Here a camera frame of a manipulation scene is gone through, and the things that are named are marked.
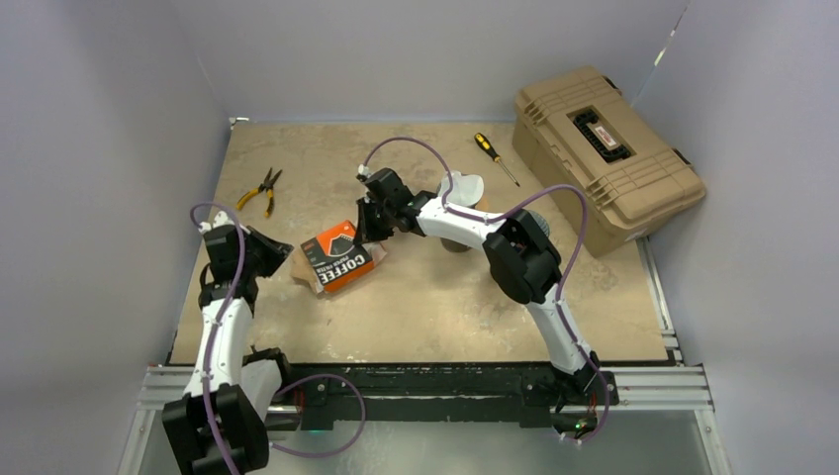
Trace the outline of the white paper coffee filter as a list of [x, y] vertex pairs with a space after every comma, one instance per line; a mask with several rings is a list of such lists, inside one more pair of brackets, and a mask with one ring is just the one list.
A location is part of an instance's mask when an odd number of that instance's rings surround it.
[[451, 172], [451, 178], [453, 186], [450, 186], [448, 176], [444, 175], [435, 193], [439, 197], [447, 194], [448, 203], [474, 209], [484, 196], [483, 178], [477, 174], [463, 174], [457, 170]]

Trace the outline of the blue glass dripper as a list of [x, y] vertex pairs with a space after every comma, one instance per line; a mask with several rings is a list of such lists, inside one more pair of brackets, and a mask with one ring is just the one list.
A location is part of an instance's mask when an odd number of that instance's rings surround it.
[[528, 214], [534, 219], [544, 235], [549, 238], [551, 236], [551, 228], [548, 221], [541, 214], [535, 211], [528, 210]]

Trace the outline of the grey glass carafe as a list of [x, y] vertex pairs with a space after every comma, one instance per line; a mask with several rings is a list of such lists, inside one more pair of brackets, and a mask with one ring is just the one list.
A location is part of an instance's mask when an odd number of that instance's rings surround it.
[[469, 245], [457, 242], [455, 240], [442, 238], [440, 241], [442, 246], [449, 252], [460, 253], [466, 252], [471, 249]]

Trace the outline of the orange coffee filter box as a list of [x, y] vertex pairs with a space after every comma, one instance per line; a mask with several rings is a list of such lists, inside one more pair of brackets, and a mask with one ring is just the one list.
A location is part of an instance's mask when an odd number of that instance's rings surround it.
[[379, 242], [357, 243], [349, 220], [305, 240], [291, 255], [291, 277], [316, 294], [335, 293], [370, 273], [387, 256]]

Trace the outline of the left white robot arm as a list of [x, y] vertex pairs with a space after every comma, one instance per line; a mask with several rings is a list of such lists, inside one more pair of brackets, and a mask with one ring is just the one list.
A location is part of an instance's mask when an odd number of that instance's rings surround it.
[[161, 419], [181, 473], [244, 474], [268, 462], [268, 406], [295, 391], [280, 349], [245, 352], [257, 281], [272, 276], [294, 247], [224, 213], [199, 230], [209, 256], [200, 274], [200, 348], [186, 388], [164, 405]]

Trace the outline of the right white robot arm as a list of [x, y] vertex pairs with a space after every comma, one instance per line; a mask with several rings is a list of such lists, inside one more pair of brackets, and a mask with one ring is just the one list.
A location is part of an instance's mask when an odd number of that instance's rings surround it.
[[431, 192], [414, 194], [391, 168], [358, 168], [367, 193], [357, 200], [357, 242], [382, 241], [395, 231], [445, 238], [484, 252], [503, 293], [524, 305], [548, 350], [558, 395], [578, 403], [608, 382], [596, 354], [580, 336], [564, 299], [568, 269], [547, 232], [523, 204], [504, 214], [448, 205]]

